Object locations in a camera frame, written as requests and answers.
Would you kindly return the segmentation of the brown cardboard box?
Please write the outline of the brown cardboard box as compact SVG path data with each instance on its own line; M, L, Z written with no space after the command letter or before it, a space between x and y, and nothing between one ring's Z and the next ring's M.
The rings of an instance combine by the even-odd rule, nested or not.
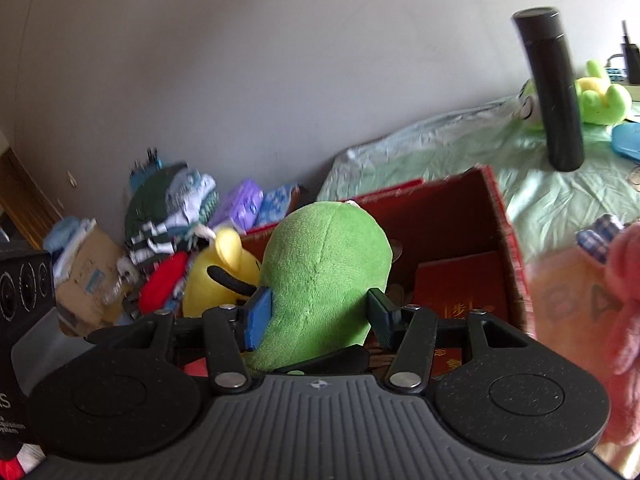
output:
M79 336L115 325L122 315L124 291L118 286L117 261L124 255L100 228L80 245L70 277L55 291L58 314Z

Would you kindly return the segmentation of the pink bunny plush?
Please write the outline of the pink bunny plush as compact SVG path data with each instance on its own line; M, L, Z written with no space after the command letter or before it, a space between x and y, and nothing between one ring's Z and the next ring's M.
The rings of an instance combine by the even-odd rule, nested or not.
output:
M577 246L594 262L605 264L614 238L625 229L614 214L602 214L593 225L576 233Z

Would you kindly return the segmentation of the blue glasses case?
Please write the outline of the blue glasses case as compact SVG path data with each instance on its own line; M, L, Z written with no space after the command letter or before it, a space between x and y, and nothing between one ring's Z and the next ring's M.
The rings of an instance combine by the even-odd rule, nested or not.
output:
M622 122L615 126L611 133L611 146L617 155L640 162L640 124Z

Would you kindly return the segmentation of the green frog plush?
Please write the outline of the green frog plush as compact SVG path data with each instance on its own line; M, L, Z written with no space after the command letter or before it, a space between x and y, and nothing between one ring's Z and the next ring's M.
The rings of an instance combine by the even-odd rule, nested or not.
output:
M628 90L608 76L605 67L596 60L586 64L586 76L576 80L577 103L584 124L616 126L631 112L632 99ZM527 128L542 130L541 107L533 79L526 81L518 94L520 107L513 117Z

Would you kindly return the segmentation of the green pea pod plush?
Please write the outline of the green pea pod plush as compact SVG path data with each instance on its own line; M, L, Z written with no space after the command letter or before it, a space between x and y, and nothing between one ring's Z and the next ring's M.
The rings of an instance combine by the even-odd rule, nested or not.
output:
M262 258L272 317L248 368L269 373L363 344L366 293L386 289L392 261L383 229L353 203L317 202L287 216Z

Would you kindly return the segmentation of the mauve teddy bear plush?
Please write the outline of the mauve teddy bear plush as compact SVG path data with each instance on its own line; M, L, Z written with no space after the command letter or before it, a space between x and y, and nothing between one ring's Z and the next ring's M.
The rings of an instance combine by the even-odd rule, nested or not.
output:
M605 389L611 415L605 439L617 445L639 440L639 223L620 231L610 244L605 281L623 307L605 346Z

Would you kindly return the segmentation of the black power adapter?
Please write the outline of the black power adapter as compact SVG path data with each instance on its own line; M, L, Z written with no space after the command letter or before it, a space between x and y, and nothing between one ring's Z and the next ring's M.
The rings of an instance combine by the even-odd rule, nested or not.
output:
M625 21L622 21L622 26L624 40L622 47L626 63L627 78L631 84L640 84L639 48L630 41Z

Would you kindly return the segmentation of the blue patterned tissue pack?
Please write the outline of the blue patterned tissue pack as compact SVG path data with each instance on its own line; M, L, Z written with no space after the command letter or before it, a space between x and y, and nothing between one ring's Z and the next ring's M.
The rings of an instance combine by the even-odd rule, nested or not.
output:
M297 206L299 192L300 189L297 183L281 185L265 192L254 227L261 228L262 226L270 226L270 224L280 222Z

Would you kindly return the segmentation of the black thermos bottle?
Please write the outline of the black thermos bottle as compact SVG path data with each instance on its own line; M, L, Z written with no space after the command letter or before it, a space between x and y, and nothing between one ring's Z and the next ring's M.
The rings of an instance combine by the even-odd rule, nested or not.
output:
M560 12L538 6L515 12L537 91L550 165L577 170L585 159L575 75Z

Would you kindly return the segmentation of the red plush item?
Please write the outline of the red plush item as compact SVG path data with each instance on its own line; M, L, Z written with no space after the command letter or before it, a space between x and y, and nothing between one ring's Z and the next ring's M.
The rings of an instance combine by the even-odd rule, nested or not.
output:
M189 254L176 252L164 260L140 289L138 307L143 315L163 309L186 274Z

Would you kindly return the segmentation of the pile of clothes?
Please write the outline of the pile of clothes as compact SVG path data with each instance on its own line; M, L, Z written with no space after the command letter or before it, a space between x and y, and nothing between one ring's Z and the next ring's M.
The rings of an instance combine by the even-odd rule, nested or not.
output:
M129 184L125 248L140 289L163 263L189 255L193 229L212 218L219 194L210 174L186 162L165 164L152 150L131 170Z

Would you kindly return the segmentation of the yellow bear plush red shirt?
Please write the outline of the yellow bear plush red shirt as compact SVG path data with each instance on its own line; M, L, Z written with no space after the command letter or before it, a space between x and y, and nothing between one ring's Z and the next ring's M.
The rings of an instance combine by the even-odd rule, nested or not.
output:
M262 264L242 246L240 234L231 228L215 232L197 226L195 235L208 246L194 259L182 300L185 318L199 318L220 306L242 306L256 292Z

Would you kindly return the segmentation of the purple tissue pack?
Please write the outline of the purple tissue pack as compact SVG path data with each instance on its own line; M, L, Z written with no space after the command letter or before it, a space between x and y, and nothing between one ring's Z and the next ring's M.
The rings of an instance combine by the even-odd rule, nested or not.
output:
M222 198L207 226L212 230L228 226L246 233L254 226L263 199L262 188L254 180L245 179Z

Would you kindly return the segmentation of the red gift box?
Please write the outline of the red gift box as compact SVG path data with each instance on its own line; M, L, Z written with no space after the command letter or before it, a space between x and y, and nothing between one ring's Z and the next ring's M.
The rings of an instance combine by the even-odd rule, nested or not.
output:
M515 327L522 309L514 292L510 261L500 249L418 264L408 281L392 276L384 295L394 308L415 304L439 318L464 320L473 310L484 310Z

